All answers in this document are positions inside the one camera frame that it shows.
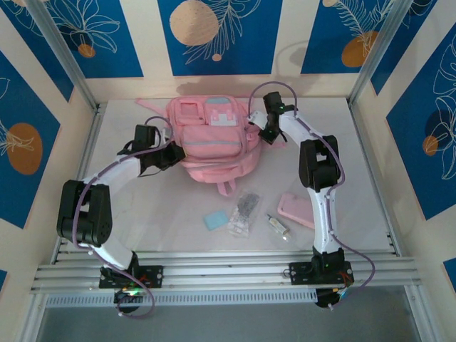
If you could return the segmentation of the pink backpack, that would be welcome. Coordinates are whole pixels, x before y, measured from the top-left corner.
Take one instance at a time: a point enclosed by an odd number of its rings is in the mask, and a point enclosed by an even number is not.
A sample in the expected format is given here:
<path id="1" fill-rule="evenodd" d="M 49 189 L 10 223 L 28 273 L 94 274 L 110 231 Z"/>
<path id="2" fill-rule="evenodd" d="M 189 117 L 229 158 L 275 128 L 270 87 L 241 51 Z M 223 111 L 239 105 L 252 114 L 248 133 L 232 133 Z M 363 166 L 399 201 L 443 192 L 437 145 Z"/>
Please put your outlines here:
<path id="1" fill-rule="evenodd" d="M 180 96 L 165 109 L 145 99 L 135 102 L 170 121 L 185 153 L 180 164 L 193 180 L 215 184 L 221 195 L 233 195 L 236 179 L 257 166 L 262 142 L 258 127 L 249 124 L 246 101 L 230 95 Z"/>

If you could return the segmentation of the pink pencil case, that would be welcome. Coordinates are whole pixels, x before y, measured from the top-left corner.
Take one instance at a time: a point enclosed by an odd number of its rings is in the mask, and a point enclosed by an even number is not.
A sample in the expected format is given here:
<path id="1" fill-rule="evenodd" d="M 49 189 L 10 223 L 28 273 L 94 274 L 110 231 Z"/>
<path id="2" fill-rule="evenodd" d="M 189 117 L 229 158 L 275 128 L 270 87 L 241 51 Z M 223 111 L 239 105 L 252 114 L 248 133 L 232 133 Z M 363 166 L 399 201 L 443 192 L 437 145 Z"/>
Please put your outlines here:
<path id="1" fill-rule="evenodd" d="M 293 222 L 314 229 L 314 214 L 312 203 L 290 192 L 285 192 L 279 200 L 277 212 Z"/>

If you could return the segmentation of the clear bag of small supplies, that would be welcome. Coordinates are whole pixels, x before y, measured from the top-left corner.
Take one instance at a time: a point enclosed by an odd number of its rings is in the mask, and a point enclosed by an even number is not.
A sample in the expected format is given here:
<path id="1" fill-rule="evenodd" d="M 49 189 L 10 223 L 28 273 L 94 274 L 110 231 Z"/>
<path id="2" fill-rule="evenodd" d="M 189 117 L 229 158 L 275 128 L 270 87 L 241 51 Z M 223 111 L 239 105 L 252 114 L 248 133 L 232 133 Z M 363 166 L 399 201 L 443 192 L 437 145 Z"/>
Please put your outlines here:
<path id="1" fill-rule="evenodd" d="M 249 190 L 240 192 L 227 224 L 228 232 L 235 237 L 247 238 L 260 203 L 260 194 Z"/>

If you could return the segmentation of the light blue eraser pad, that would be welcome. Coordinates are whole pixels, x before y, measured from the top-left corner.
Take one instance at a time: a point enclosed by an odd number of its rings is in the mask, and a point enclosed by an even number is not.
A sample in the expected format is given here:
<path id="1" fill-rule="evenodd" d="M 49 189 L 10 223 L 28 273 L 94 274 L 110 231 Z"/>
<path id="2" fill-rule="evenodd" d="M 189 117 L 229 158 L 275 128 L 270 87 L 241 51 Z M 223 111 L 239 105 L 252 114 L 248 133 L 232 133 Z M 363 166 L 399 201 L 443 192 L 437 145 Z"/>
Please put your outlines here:
<path id="1" fill-rule="evenodd" d="M 218 229 L 229 222 L 229 218 L 224 210 L 212 212 L 203 217 L 204 225 L 209 231 Z"/>

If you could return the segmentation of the small clear tube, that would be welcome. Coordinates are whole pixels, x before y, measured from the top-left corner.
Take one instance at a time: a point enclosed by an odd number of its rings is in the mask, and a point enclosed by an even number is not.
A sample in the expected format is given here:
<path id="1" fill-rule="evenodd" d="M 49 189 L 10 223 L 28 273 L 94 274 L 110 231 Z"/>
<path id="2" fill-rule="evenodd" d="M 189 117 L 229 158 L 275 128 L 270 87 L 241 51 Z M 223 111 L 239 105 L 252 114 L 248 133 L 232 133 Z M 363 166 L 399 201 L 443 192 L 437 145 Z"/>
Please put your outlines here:
<path id="1" fill-rule="evenodd" d="M 269 226 L 285 241 L 291 241 L 290 229 L 282 224 L 276 217 L 266 215 Z"/>

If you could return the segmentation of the aluminium table side rail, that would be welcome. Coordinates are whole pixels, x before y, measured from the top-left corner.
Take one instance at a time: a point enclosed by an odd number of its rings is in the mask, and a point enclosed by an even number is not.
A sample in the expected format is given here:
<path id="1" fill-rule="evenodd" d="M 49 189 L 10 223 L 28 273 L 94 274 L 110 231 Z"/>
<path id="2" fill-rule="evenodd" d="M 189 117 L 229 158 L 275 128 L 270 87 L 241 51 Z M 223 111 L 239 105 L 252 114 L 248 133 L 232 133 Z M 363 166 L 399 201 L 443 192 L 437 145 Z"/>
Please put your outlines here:
<path id="1" fill-rule="evenodd" d="M 90 129 L 85 140 L 85 145 L 83 146 L 83 152 L 78 165 L 78 170 L 76 176 L 73 179 L 80 180 L 88 174 L 88 168 L 93 156 L 93 151 L 95 149 L 95 145 L 98 139 L 100 127 L 103 122 L 103 117 L 106 112 L 107 104 L 107 102 L 98 104 L 98 109 L 94 112 Z M 53 253 L 50 258 L 51 265 L 54 265 L 58 261 L 58 254 L 60 253 L 61 245 L 62 243 L 67 241 L 68 240 L 63 239 L 60 236 L 57 236 L 57 240 L 53 248 Z"/>
<path id="2" fill-rule="evenodd" d="M 400 237 L 396 234 L 396 224 L 397 220 L 392 216 L 386 198 L 384 196 L 384 186 L 382 183 L 382 175 L 380 172 L 380 167 L 375 156 L 375 151 L 373 149 L 373 144 L 368 136 L 368 130 L 366 125 L 363 122 L 362 115 L 359 113 L 359 110 L 355 109 L 355 105 L 348 105 L 348 108 L 351 113 L 352 121 L 356 129 L 356 134 L 358 136 L 361 149 L 363 151 L 364 159 L 367 164 L 367 168 L 370 174 L 371 183 L 373 185 L 373 190 L 375 192 L 375 197 L 378 204 L 383 212 L 383 217 L 388 228 L 387 237 L 389 238 L 390 244 L 393 246 L 395 255 L 398 257 L 404 256 L 404 250 L 402 241 Z"/>

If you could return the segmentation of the aluminium frame post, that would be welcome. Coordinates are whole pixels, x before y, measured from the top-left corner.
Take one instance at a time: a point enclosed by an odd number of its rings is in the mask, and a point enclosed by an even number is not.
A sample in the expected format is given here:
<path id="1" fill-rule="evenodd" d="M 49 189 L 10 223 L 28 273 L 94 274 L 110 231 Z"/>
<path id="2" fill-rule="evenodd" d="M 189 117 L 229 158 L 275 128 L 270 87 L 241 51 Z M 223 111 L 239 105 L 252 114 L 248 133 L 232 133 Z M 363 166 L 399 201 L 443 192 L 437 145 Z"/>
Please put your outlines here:
<path id="1" fill-rule="evenodd" d="M 366 86 L 371 85 L 375 95 L 380 93 L 436 3 L 437 0 L 388 0 L 378 40 L 348 96 L 350 108 L 359 101 Z"/>
<path id="2" fill-rule="evenodd" d="M 26 8 L 33 21 L 38 26 L 38 29 L 42 33 L 47 44 L 53 51 L 53 54 L 70 78 L 71 83 L 79 91 L 82 99 L 84 99 L 92 113 L 96 115 L 98 113 L 99 104 L 88 87 L 81 68 L 76 63 L 71 50 L 45 5 L 40 0 L 24 0 L 24 3 L 26 4 Z"/>

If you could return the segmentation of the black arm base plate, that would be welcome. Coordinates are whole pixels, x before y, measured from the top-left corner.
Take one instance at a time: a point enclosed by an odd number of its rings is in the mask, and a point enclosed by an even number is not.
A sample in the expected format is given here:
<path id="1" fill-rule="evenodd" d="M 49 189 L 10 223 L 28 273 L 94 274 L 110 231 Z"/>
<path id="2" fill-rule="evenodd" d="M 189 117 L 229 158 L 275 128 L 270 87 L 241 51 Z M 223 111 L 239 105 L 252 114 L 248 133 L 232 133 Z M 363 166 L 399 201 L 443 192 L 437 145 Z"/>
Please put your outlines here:
<path id="1" fill-rule="evenodd" d="M 149 289 L 159 289 L 162 287 L 163 266 L 136 266 L 128 269 L 128 272 L 139 282 Z M 100 289 L 120 289 L 120 288 L 140 288 L 140 285 L 122 275 L 118 271 L 101 267 L 100 268 Z"/>
<path id="2" fill-rule="evenodd" d="M 289 264 L 292 285 L 351 285 L 354 282 L 351 263 L 345 261 L 343 266 L 335 269 L 320 270 L 312 262 L 292 262 Z"/>

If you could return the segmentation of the aluminium frame cross rail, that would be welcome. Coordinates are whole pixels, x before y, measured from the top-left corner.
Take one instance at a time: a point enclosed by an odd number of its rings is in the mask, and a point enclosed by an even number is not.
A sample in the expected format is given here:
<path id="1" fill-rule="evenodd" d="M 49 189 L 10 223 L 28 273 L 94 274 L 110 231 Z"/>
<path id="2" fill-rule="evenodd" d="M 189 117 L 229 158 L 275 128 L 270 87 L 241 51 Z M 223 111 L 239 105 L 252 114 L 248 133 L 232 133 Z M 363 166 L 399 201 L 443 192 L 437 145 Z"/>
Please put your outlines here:
<path id="1" fill-rule="evenodd" d="M 140 252 L 142 265 L 164 268 L 162 290 L 204 291 L 287 289 L 283 274 L 294 261 L 308 261 L 310 251 L 272 252 Z M 347 253 L 354 284 L 369 286 L 420 285 L 415 260 L 387 252 L 373 252 L 364 259 Z M 55 264 L 40 265 L 31 285 L 33 294 L 83 293 L 98 290 L 101 263 L 85 252 L 68 250 Z"/>

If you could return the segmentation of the aluminium frame leg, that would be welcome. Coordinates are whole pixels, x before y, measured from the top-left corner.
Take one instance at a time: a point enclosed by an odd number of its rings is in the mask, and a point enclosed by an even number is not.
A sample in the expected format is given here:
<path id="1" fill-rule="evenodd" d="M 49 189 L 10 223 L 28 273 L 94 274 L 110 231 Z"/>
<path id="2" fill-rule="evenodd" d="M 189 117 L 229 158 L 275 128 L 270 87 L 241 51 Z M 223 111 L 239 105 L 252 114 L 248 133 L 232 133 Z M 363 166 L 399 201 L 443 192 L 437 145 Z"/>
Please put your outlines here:
<path id="1" fill-rule="evenodd" d="M 421 342 L 435 342 L 419 286 L 405 285 L 404 289 Z"/>
<path id="2" fill-rule="evenodd" d="M 26 311 L 20 320 L 19 332 L 16 334 L 14 342 L 36 342 L 47 300 L 47 294 L 31 294 L 28 296 Z"/>

